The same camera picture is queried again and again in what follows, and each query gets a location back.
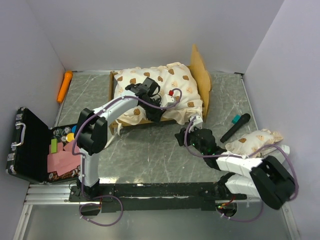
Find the bear print bed mattress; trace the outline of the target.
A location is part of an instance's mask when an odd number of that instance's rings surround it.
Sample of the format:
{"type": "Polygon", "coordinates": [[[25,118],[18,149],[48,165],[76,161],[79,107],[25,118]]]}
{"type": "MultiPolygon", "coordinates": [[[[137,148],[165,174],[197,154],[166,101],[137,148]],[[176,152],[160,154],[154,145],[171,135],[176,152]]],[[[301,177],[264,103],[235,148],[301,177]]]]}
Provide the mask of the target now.
{"type": "Polygon", "coordinates": [[[180,102],[173,108],[165,111],[162,119],[175,120],[178,124],[183,125],[189,118],[195,114],[202,116],[203,101],[198,92],[198,86],[195,78],[192,76],[190,69],[180,63],[169,63],[165,66],[153,66],[149,68],[126,68],[110,75],[110,83],[113,84],[112,98],[118,97],[129,84],[141,84],[147,77],[154,80],[158,85],[154,91],[154,99],[165,101],[165,95],[169,94],[174,88],[180,89],[174,91],[173,97],[180,102]]]}

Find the small bear print pillow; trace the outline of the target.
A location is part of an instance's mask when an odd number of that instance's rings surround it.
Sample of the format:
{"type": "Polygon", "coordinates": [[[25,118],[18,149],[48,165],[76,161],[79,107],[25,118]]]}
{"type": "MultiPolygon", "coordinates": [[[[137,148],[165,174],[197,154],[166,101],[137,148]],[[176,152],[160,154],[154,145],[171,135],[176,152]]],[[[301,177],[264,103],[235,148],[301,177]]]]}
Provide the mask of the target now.
{"type": "Polygon", "coordinates": [[[225,145],[225,149],[236,155],[251,155],[265,145],[275,144],[284,138],[278,131],[256,130],[225,145]]]}

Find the wooden pet bed frame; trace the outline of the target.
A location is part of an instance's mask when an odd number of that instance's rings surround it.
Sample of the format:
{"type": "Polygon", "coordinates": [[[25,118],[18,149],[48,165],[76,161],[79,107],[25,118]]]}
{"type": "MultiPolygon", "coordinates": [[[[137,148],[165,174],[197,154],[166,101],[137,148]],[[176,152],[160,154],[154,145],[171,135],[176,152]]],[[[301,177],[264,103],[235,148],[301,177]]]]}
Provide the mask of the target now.
{"type": "MultiPolygon", "coordinates": [[[[204,60],[199,53],[197,46],[192,46],[190,65],[187,66],[191,72],[191,75],[195,78],[197,83],[198,93],[202,100],[202,119],[205,121],[208,116],[208,110],[210,106],[210,91],[212,88],[212,81],[209,72],[206,69],[204,60]]],[[[113,95],[112,87],[114,85],[109,80],[109,99],[112,100],[113,95]]],[[[162,119],[161,121],[171,121],[173,119],[162,119]]]]}

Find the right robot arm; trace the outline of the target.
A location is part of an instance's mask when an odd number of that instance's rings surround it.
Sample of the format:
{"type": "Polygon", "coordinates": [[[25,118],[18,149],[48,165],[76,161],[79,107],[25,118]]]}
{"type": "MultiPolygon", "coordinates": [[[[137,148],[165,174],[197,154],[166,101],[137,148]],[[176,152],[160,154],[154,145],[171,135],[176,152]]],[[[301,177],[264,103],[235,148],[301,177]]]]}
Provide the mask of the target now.
{"type": "Polygon", "coordinates": [[[176,133],[179,146],[194,147],[193,155],[202,158],[212,169],[226,172],[218,181],[217,192],[223,199],[233,195],[260,198],[274,210],[294,200],[298,194],[298,183],[287,169],[272,156],[247,157],[237,155],[217,145],[210,129],[185,127],[176,133]]]}

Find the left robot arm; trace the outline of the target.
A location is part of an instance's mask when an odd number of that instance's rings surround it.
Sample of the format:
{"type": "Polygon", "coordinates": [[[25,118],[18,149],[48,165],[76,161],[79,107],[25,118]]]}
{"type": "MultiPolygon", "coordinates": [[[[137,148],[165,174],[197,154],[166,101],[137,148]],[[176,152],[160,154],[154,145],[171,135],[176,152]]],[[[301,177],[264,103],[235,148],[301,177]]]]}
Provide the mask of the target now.
{"type": "Polygon", "coordinates": [[[118,117],[128,110],[141,106],[152,121],[159,121],[164,110],[155,96],[160,86],[147,77],[143,83],[131,83],[116,98],[95,110],[84,108],[76,125],[72,153],[81,156],[78,187],[87,201],[95,200],[99,195],[99,157],[108,141],[108,128],[118,117]]]}

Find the white lint roller box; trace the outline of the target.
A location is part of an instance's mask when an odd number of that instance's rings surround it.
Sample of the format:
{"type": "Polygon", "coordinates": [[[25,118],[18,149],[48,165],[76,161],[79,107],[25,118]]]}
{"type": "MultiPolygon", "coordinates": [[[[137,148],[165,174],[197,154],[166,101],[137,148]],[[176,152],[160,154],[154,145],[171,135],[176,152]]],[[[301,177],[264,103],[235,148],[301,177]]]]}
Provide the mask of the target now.
{"type": "MultiPolygon", "coordinates": [[[[289,146],[282,144],[279,147],[287,156],[289,156],[290,154],[289,146]]],[[[261,152],[261,157],[265,158],[267,156],[275,157],[281,164],[283,164],[284,161],[286,160],[283,154],[275,147],[269,147],[261,152]]]]}

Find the orange plastic carrot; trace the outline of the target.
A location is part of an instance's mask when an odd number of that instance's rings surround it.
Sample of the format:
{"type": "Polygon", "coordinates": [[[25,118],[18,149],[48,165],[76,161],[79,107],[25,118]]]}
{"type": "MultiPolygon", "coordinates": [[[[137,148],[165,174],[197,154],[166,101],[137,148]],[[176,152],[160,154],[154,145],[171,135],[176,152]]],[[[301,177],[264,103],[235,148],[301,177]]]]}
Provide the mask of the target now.
{"type": "Polygon", "coordinates": [[[59,104],[65,99],[72,78],[73,72],[70,70],[66,71],[56,100],[59,104]]]}

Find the blue round cap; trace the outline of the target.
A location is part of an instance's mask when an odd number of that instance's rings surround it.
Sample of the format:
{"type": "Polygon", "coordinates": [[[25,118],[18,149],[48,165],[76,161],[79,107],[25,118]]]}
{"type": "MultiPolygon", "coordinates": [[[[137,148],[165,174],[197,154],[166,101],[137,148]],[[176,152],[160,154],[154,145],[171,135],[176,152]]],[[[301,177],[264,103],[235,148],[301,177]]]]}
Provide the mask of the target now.
{"type": "Polygon", "coordinates": [[[72,132],[72,133],[75,133],[75,132],[76,132],[76,129],[77,129],[77,126],[75,125],[75,126],[73,126],[73,127],[71,128],[71,132],[72,132]]]}

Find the yellow round cap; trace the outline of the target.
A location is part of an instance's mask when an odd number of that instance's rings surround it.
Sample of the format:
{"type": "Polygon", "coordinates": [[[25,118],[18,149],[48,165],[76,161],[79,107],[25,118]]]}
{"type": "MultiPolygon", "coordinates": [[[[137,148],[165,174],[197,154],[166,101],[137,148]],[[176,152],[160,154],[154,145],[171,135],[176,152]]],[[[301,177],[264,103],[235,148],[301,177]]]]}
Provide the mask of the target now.
{"type": "Polygon", "coordinates": [[[67,142],[72,142],[75,139],[75,135],[73,132],[70,132],[66,135],[66,141],[67,142]]]}

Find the green block in case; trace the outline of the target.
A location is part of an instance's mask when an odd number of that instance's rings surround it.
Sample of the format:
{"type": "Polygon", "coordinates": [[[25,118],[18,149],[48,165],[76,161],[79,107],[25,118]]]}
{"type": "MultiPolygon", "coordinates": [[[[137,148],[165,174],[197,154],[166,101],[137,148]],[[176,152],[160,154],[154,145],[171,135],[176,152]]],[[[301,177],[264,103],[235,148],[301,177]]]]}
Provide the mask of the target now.
{"type": "Polygon", "coordinates": [[[50,144],[50,153],[55,154],[57,152],[58,152],[58,140],[56,138],[53,138],[50,144]]]}

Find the pink paper sheets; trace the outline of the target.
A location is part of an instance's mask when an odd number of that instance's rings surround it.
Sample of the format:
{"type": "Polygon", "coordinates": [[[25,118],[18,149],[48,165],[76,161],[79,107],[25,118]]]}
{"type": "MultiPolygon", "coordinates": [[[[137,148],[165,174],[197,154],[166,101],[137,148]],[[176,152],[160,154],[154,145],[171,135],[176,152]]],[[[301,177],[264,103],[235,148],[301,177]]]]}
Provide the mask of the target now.
{"type": "Polygon", "coordinates": [[[73,155],[72,147],[74,140],[63,146],[58,143],[58,151],[47,155],[47,172],[56,172],[58,176],[62,176],[81,164],[81,156],[73,155]]]}

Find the black open carrying case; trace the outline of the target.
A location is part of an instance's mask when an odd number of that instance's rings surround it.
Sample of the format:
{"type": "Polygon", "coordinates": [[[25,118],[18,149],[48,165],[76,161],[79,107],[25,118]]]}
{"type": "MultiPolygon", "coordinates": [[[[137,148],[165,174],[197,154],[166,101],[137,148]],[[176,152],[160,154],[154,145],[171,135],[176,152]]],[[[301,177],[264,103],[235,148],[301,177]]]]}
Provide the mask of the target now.
{"type": "Polygon", "coordinates": [[[48,173],[47,170],[51,140],[57,139],[64,147],[69,143],[66,136],[72,133],[73,126],[77,125],[49,128],[30,109],[19,108],[15,116],[6,172],[31,184],[57,184],[76,180],[80,166],[61,176],[58,176],[56,171],[48,173]]]}

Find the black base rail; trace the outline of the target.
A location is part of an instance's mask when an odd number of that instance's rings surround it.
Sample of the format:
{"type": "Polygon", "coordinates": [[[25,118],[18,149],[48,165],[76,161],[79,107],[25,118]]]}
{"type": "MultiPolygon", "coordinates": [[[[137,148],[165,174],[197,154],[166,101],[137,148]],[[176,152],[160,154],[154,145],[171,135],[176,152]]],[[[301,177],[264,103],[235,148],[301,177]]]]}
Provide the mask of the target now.
{"type": "Polygon", "coordinates": [[[81,187],[72,186],[71,203],[94,203],[101,206],[102,213],[125,211],[156,211],[200,209],[215,211],[219,202],[245,200],[245,194],[232,194],[216,182],[178,183],[110,183],[100,184],[94,195],[82,196],[81,187]]]}

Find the aluminium frame rail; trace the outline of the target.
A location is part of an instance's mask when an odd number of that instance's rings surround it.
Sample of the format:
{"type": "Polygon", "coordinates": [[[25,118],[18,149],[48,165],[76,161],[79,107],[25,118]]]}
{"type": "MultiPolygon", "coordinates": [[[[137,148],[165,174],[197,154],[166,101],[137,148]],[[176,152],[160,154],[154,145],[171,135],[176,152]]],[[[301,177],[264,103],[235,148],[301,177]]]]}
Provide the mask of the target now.
{"type": "MultiPolygon", "coordinates": [[[[98,201],[89,201],[71,199],[71,190],[68,184],[62,185],[35,185],[31,184],[27,190],[24,200],[25,205],[59,205],[59,204],[84,204],[84,203],[97,203],[98,201]]],[[[190,196],[120,196],[119,199],[124,200],[189,200],[190,196]]],[[[235,199],[235,202],[260,202],[261,199],[257,197],[247,197],[247,199],[235,199]]]]}

